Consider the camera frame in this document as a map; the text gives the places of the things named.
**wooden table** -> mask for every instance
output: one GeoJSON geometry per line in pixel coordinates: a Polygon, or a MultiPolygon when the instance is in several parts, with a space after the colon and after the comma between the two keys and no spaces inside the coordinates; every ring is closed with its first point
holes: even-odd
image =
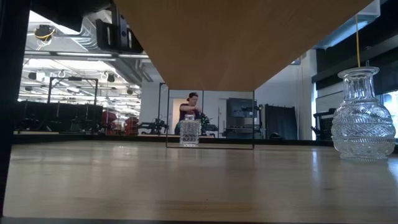
{"type": "Polygon", "coordinates": [[[79,141],[14,146],[11,217],[397,223],[398,158],[343,161],[330,147],[166,149],[79,141]]]}

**crystal carafe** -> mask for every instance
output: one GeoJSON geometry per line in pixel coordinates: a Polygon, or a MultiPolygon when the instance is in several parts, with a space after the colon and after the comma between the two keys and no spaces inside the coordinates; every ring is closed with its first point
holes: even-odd
{"type": "Polygon", "coordinates": [[[195,115],[186,114],[181,120],[180,145],[183,147],[196,147],[199,143],[200,121],[195,120],[195,115]]]}
{"type": "Polygon", "coordinates": [[[338,74],[344,100],[333,115],[331,134],[340,157],[357,161],[387,159],[395,146],[390,112],[374,95],[376,67],[359,67],[338,74]]]}

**dark shirt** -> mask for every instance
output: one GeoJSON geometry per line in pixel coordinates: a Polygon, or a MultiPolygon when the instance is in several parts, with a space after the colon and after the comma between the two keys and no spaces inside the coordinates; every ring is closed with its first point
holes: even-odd
{"type": "MultiPolygon", "coordinates": [[[[183,104],[180,105],[180,108],[181,108],[181,106],[189,106],[189,104],[188,103],[183,103],[183,104]]],[[[181,120],[185,119],[185,115],[186,114],[195,114],[195,119],[200,119],[199,111],[197,111],[197,110],[182,111],[180,109],[180,119],[178,121],[181,121],[181,120]]]]}

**black curtain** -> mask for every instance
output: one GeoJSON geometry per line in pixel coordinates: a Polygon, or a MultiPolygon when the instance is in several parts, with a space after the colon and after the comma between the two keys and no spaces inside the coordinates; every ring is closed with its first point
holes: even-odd
{"type": "Polygon", "coordinates": [[[278,133],[285,139],[297,140],[297,122],[295,108],[281,106],[265,106],[266,111],[266,139],[272,133],[278,133]]]}

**window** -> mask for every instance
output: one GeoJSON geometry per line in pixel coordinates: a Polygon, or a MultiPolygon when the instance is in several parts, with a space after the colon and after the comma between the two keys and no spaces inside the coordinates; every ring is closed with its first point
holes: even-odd
{"type": "Polygon", "coordinates": [[[396,127],[396,138],[398,138],[398,91],[383,94],[381,102],[390,111],[392,122],[396,127]]]}

